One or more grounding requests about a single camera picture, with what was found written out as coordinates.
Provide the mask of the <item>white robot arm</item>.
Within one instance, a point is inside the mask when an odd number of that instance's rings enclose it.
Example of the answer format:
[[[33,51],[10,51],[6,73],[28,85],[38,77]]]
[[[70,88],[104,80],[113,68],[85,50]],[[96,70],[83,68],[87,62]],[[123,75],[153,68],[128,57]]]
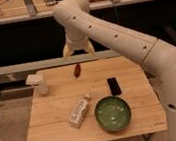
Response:
[[[65,30],[63,54],[83,49],[93,39],[160,79],[170,141],[176,141],[176,46],[93,17],[89,14],[88,0],[61,0],[53,13]]]

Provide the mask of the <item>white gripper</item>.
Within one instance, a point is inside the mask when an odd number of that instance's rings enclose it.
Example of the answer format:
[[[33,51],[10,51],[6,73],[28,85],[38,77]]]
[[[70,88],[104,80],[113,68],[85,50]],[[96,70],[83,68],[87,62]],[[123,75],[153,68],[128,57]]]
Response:
[[[71,57],[73,52],[77,50],[85,49],[86,53],[89,53],[92,56],[95,55],[94,46],[92,46],[86,36],[77,37],[76,39],[74,39],[73,37],[66,37],[65,42],[66,44],[62,52],[63,58],[65,60],[68,60],[68,58]]]

